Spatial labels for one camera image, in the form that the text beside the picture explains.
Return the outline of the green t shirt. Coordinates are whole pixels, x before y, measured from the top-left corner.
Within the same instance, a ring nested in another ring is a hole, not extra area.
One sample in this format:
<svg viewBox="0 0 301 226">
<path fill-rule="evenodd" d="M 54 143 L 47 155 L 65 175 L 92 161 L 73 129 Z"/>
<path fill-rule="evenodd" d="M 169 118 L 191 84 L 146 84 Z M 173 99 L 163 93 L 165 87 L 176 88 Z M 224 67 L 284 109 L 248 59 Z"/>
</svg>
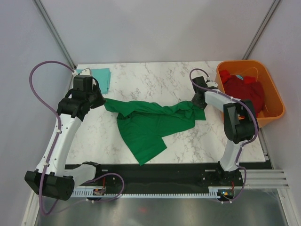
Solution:
<svg viewBox="0 0 301 226">
<path fill-rule="evenodd" d="M 117 113 L 120 135 L 139 165 L 144 165 L 167 146 L 163 138 L 195 127 L 206 120 L 205 111 L 190 101 L 161 106 L 145 101 L 107 99 L 105 109 Z"/>
</svg>

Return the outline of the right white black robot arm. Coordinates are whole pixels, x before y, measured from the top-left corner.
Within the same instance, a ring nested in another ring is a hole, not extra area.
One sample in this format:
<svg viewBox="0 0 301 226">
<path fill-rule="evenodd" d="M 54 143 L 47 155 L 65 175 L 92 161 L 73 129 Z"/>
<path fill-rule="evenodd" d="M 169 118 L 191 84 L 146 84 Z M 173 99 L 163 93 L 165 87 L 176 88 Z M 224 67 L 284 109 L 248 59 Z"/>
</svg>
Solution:
<svg viewBox="0 0 301 226">
<path fill-rule="evenodd" d="M 191 100 L 199 108 L 212 105 L 223 113 L 223 128 L 228 139 L 224 154 L 218 161 L 216 182 L 227 185 L 239 171 L 239 159 L 246 144 L 258 135 L 258 122 L 251 100 L 240 100 L 208 87 L 204 77 L 191 79 L 195 95 Z"/>
</svg>

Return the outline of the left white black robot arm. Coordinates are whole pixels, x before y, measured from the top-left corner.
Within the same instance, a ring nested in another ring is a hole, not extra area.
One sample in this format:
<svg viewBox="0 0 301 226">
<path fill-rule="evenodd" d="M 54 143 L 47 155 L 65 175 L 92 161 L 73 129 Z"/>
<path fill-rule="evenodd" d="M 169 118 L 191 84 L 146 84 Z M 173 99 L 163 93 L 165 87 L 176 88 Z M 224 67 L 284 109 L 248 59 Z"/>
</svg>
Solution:
<svg viewBox="0 0 301 226">
<path fill-rule="evenodd" d="M 89 181 L 99 185 L 103 173 L 98 163 L 86 161 L 74 169 L 66 169 L 66 160 L 75 137 L 90 109 L 104 105 L 99 84 L 91 75 L 77 75 L 73 88 L 59 102 L 50 143 L 34 171 L 27 171 L 24 179 L 35 194 L 49 198 L 68 200 L 74 188 Z"/>
</svg>

